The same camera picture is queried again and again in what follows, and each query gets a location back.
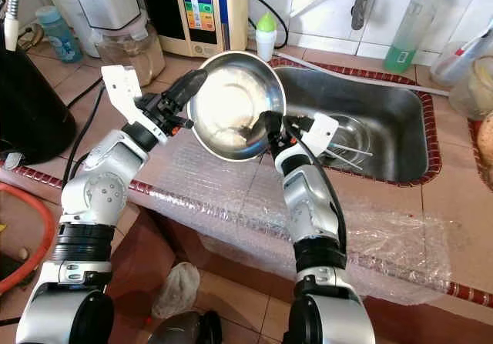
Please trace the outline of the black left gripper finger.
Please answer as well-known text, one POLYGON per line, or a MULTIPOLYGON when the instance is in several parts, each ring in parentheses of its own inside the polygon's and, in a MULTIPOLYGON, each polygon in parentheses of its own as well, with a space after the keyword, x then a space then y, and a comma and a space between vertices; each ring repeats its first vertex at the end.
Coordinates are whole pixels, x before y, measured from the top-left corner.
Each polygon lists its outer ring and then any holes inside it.
POLYGON ((208 72, 204 69, 195 69, 184 74, 163 93, 163 108, 172 113, 181 112, 201 89, 207 77, 208 72))

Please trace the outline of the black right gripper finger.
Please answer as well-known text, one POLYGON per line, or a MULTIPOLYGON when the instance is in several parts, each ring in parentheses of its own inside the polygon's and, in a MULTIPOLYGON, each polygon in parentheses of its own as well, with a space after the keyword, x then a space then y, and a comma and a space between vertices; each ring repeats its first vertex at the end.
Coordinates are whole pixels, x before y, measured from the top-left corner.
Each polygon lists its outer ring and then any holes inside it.
POLYGON ((280 113, 260 113, 256 122, 250 127, 244 127, 243 137, 247 140, 264 138, 268 143, 280 139, 280 113))

